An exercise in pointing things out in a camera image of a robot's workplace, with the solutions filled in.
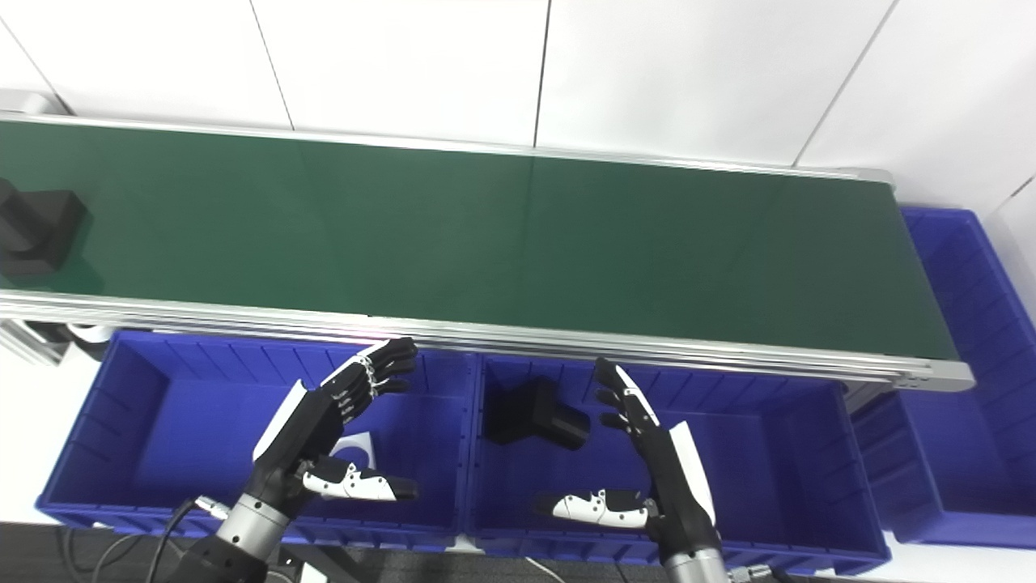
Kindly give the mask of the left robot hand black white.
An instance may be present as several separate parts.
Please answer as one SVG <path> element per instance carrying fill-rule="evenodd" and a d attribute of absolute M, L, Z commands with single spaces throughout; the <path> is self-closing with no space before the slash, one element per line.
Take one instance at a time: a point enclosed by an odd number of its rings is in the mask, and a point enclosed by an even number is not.
<path fill-rule="evenodd" d="M 352 355 L 315 388 L 292 389 L 258 445 L 244 483 L 248 504 L 297 517 L 315 496 L 396 502 L 418 498 L 418 484 L 340 460 L 333 447 L 345 425 L 375 398 L 407 391 L 404 374 L 418 366 L 410 337 L 381 341 Z"/>

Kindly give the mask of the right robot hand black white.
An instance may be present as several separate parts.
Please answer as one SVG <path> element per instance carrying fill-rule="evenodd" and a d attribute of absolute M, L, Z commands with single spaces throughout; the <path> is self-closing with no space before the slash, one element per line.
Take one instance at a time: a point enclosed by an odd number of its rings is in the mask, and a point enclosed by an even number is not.
<path fill-rule="evenodd" d="M 597 398 L 611 412 L 608 428 L 629 436 L 650 475 L 646 496 L 618 488 L 539 495 L 534 507 L 547 516 L 614 529 L 643 529 L 659 547 L 660 560 L 697 558 L 718 552 L 721 541 L 702 458 L 687 422 L 663 428 L 648 396 L 621 365 L 596 358 Z"/>

